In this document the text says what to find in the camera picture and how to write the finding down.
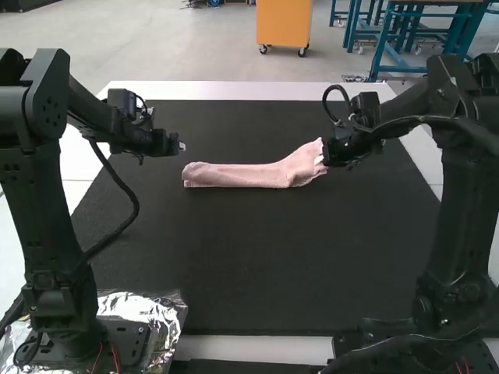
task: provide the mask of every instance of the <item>table leg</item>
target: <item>table leg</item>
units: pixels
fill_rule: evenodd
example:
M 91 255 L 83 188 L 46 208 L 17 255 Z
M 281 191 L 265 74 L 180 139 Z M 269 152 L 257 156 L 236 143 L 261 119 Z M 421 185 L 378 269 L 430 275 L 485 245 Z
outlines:
M 352 15 L 353 15 L 353 8 L 356 3 L 356 0 L 350 0 L 350 7 L 349 7 L 349 17 L 346 20 L 346 28 L 345 28 L 345 37 L 343 38 L 343 48 L 347 48 L 349 46 L 349 38 L 350 38 L 350 32 L 352 30 Z
M 383 12 L 383 0 L 378 0 L 376 16 L 374 17 L 374 26 L 378 26 L 380 24 L 380 18 L 382 12 Z
M 353 19 L 352 19 L 352 29 L 350 30 L 350 36 L 349 36 L 349 47 L 347 48 L 348 53 L 353 52 L 353 44 L 356 41 L 356 31 L 357 31 L 357 22 L 359 21 L 359 14 L 360 14 L 360 5 L 362 4 L 362 0 L 355 0 L 354 1 L 355 6 L 354 6 L 354 13 L 353 13 Z
M 373 19 L 373 11 L 374 11 L 374 3 L 376 0 L 371 0 L 371 3 L 369 4 L 369 11 L 367 12 L 367 18 L 366 18 L 366 23 L 371 26 L 371 20 Z
M 376 53 L 374 54 L 373 61 L 371 62 L 371 71 L 369 73 L 369 82 L 376 82 L 377 75 L 379 73 L 381 58 L 383 57 L 384 45 L 388 41 L 388 33 L 390 32 L 390 23 L 392 18 L 392 12 L 395 8 L 393 2 L 388 2 L 387 10 L 384 13 L 383 29 L 381 30 L 380 39 L 378 40 Z
M 412 12 L 414 10 L 414 5 L 407 5 L 407 12 Z M 409 28 L 409 22 L 411 20 L 411 17 L 402 17 L 402 24 L 400 26 L 400 35 L 397 39 L 397 42 L 395 44 L 395 51 L 397 53 L 400 53 L 400 50 L 402 50 L 402 47 L 404 45 L 405 41 L 405 35 L 407 34 L 407 30 Z
M 403 12 L 405 9 L 405 5 L 399 4 L 395 6 L 395 11 L 397 13 Z M 393 28 L 391 29 L 391 32 L 396 34 L 398 32 L 398 28 L 400 27 L 400 21 L 401 17 L 400 16 L 395 16 L 395 19 L 393 20 Z
M 456 11 L 456 15 L 469 14 L 471 10 L 470 4 L 460 5 Z M 459 36 L 461 35 L 462 29 L 465 25 L 467 19 L 463 17 L 456 17 L 452 20 L 451 28 L 447 34 L 447 41 L 445 42 L 443 55 L 454 53 L 456 49 L 456 44 L 458 43 Z
M 491 1 L 485 1 L 475 4 L 472 7 L 471 13 L 472 17 L 468 18 L 468 22 L 463 27 L 461 32 L 461 38 L 459 39 L 458 55 L 460 58 L 465 58 L 468 54 L 469 46 L 471 45 L 473 38 L 475 37 L 476 31 L 482 22 L 483 15 L 487 11 L 487 7 Z
M 423 11 L 424 11 L 424 5 L 418 5 L 416 7 L 416 13 L 423 14 Z M 412 24 L 409 30 L 409 36 L 407 37 L 407 42 L 405 43 L 405 51 L 407 53 L 411 52 L 412 46 L 414 45 L 414 40 L 416 39 L 416 33 L 418 31 L 420 20 L 421 20 L 420 16 L 412 18 Z
M 336 10 L 336 0 L 331 2 L 331 18 L 329 19 L 329 27 L 334 26 L 334 12 Z

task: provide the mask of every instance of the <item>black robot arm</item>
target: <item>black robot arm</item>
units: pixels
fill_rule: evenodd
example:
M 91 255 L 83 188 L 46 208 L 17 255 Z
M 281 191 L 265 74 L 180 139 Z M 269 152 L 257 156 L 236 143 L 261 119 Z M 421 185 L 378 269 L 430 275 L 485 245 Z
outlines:
M 334 360 L 330 374 L 353 358 L 390 350 L 412 350 L 418 371 L 442 371 L 459 360 L 462 344 L 478 338 L 481 324 L 497 313 L 499 289 L 488 276 L 490 247 L 499 211 L 499 56 L 473 63 L 457 56 L 433 56 L 428 77 L 380 104 L 376 93 L 361 93 L 348 120 L 324 140 L 324 163 L 352 167 L 382 151 L 386 139 L 428 124 L 442 149 L 444 189 L 434 243 L 416 282 L 413 336 L 398 337 Z
M 111 153 L 176 155 L 183 148 L 178 136 L 155 129 L 154 109 L 138 109 L 137 98 L 118 89 L 98 100 L 71 77 L 63 50 L 41 49 L 29 60 L 0 49 L 0 183 L 23 249 L 23 299 L 34 330 L 47 333 L 62 358 L 95 351 L 105 328 L 65 201 L 58 141 L 70 123 L 94 149 L 106 142 Z

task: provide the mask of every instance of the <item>pink towel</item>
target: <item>pink towel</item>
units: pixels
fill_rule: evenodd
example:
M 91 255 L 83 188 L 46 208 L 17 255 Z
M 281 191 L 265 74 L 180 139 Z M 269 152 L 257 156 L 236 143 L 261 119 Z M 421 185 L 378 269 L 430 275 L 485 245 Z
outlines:
M 322 164 L 322 139 L 301 146 L 284 160 L 273 164 L 207 164 L 193 162 L 182 171 L 184 187 L 300 187 L 326 174 Z

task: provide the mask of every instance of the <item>concrete floor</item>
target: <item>concrete floor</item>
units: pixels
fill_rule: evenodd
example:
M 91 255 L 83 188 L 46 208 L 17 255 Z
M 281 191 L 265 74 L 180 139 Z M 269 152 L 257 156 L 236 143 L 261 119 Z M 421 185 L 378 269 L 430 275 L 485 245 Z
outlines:
M 339 0 L 338 8 L 347 4 Z M 369 71 L 373 48 L 362 56 L 347 54 L 345 29 L 328 27 L 331 0 L 315 2 L 307 58 L 287 48 L 260 55 L 254 6 L 181 6 L 180 0 L 62 0 L 24 14 L 0 14 L 0 45 L 25 56 L 37 48 L 65 49 L 72 74 L 94 93 L 110 80 L 336 82 L 342 74 Z M 499 26 L 492 24 L 477 36 L 483 51 L 499 41 Z

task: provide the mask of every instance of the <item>black cable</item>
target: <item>black cable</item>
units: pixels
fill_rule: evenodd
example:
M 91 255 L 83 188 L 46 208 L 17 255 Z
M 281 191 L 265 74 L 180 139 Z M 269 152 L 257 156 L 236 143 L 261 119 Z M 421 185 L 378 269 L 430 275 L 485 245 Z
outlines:
M 26 340 L 24 343 L 22 343 L 17 349 L 16 353 L 14 353 L 14 365 L 17 366 L 18 368 L 22 368 L 25 365 L 28 365 L 31 361 L 33 361 L 34 356 L 37 355 L 38 349 L 40 349 L 41 345 L 41 338 L 43 337 L 42 333 L 38 333 L 37 337 L 33 337 L 32 339 Z M 21 350 L 24 351 L 24 347 L 33 344 L 34 346 L 30 349 L 30 352 L 27 357 L 24 358 L 24 360 L 20 361 L 17 359 L 17 355 Z
M 351 350 L 348 353 L 336 358 L 328 366 L 322 369 L 320 374 L 334 374 L 346 366 L 350 366 L 353 362 L 367 360 L 369 358 L 385 355 L 391 351 L 397 351 L 409 347 L 414 347 L 416 345 L 427 344 L 429 342 L 456 342 L 464 339 L 470 334 L 477 331 L 479 327 L 475 327 L 463 335 L 456 338 L 439 338 L 429 337 L 425 335 L 419 335 L 415 333 L 407 335 L 399 335 L 397 337 L 390 337 L 388 339 L 378 341 L 377 343 L 368 345 L 367 347 Z
M 140 97 L 139 95 L 135 94 L 136 98 L 139 99 L 140 101 L 142 101 L 142 105 L 143 105 L 143 108 L 146 110 L 146 115 L 149 114 L 149 111 L 147 111 L 147 105 L 146 105 L 146 101 Z
M 352 113 L 352 104 L 350 103 L 349 94 L 339 84 L 332 84 L 332 85 L 330 85 L 324 91 L 324 93 L 322 94 L 322 107 L 326 111 L 327 116 L 329 117 L 329 119 L 333 122 L 333 137 L 335 138 L 336 137 L 335 127 L 338 126 L 338 125 L 340 125 L 340 124 L 342 124 L 342 120 L 339 119 L 338 117 L 336 117 L 335 115 L 333 115 L 331 113 L 331 111 L 329 110 L 329 106 L 327 105 L 327 97 L 334 90 L 340 91 L 340 93 L 342 94 L 343 100 L 344 100 L 344 102 L 346 104 L 346 107 L 348 109 L 349 115 Z
M 5 312 L 5 315 L 3 316 L 2 320 L 0 320 L 0 340 L 5 335 L 5 330 L 7 329 L 7 326 L 21 317 L 21 315 L 23 314 L 23 309 L 24 309 L 24 298 L 22 294 L 19 294 L 16 300 L 14 300 L 10 309 L 7 312 Z
M 123 190 L 123 192 L 130 198 L 130 201 L 133 204 L 133 211 L 130 217 L 128 217 L 123 223 L 121 223 L 113 232 L 105 235 L 99 242 L 94 244 L 90 249 L 88 249 L 83 254 L 83 261 L 88 262 L 91 261 L 95 256 L 101 253 L 108 245 L 110 245 L 121 233 L 130 226 L 134 220 L 139 216 L 140 211 L 140 203 L 137 199 L 136 194 L 132 191 L 132 189 L 116 174 L 115 169 L 111 166 L 108 159 L 102 154 L 99 149 L 97 143 L 94 140 L 89 140 L 90 146 L 92 150 L 94 150 L 95 155 L 104 166 L 104 169 L 109 173 L 112 180 L 118 185 L 118 187 Z

